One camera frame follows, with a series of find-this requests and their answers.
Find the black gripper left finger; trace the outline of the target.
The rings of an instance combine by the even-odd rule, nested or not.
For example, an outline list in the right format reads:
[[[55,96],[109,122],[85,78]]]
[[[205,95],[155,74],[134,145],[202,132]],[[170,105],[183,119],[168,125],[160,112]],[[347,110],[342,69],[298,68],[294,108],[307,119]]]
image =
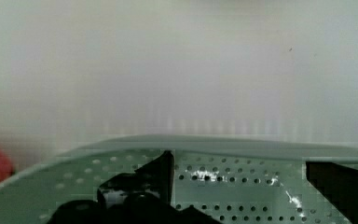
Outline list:
[[[222,224],[193,206],[171,206],[174,156],[170,151],[103,182],[97,199],[60,205],[47,224]]]

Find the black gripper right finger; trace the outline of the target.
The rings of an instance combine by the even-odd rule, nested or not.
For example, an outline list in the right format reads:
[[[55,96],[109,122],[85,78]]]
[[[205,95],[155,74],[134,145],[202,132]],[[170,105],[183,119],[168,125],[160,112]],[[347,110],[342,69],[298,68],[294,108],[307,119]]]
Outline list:
[[[358,170],[332,162],[307,161],[306,178],[352,224],[358,224]]]

